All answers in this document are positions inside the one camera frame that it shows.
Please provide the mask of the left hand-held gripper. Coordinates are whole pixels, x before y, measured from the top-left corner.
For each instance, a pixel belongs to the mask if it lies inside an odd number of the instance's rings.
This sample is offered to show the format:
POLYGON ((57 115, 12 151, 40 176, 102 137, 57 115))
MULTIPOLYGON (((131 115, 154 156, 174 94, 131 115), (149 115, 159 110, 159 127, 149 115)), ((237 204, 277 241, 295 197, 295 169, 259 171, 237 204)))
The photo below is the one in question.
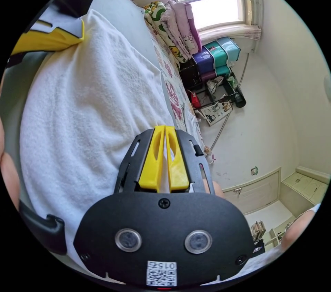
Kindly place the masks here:
POLYGON ((93 0, 51 0, 50 6, 27 28, 12 55, 36 51, 62 51, 84 40, 84 23, 93 0))

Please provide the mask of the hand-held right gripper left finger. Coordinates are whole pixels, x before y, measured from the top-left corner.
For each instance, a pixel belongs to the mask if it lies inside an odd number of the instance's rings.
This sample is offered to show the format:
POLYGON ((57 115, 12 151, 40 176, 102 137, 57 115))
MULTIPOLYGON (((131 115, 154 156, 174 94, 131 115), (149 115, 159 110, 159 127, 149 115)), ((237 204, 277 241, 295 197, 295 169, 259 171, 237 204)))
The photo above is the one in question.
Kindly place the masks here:
POLYGON ((165 126, 156 126, 153 130, 149 149, 139 178, 140 188, 160 192, 164 157, 165 126))

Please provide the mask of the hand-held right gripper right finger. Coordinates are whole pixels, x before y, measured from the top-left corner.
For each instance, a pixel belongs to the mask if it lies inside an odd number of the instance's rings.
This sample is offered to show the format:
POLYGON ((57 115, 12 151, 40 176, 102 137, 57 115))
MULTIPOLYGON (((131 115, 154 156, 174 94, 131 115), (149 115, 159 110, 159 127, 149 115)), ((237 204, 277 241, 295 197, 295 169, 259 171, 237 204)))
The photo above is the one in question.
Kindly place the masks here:
POLYGON ((165 126, 165 138, 169 190, 171 193, 184 192, 189 188, 190 182, 177 139, 176 129, 171 126, 165 126))

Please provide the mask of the person's right hand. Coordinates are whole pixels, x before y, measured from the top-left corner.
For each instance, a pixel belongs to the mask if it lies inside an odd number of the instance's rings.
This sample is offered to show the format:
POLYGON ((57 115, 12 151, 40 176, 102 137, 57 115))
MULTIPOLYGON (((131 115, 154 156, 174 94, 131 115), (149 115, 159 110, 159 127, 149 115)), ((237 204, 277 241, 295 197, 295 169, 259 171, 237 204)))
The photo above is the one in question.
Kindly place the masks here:
POLYGON ((320 203, 307 210, 299 217, 295 219, 295 221, 287 228, 285 231, 282 241, 281 248, 283 251, 286 251, 303 233, 303 231, 307 228, 316 212, 320 207, 320 203))

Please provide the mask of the person's left hand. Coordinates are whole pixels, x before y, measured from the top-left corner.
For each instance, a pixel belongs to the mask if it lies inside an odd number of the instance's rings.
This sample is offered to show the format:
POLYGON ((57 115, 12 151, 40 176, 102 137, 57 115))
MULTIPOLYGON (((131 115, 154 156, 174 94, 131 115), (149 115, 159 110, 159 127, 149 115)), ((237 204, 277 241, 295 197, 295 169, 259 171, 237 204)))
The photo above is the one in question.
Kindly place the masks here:
POLYGON ((4 184, 8 194, 16 208, 19 210, 20 204, 20 180, 15 164, 11 156, 5 152, 4 148, 4 128, 0 122, 0 169, 4 184))

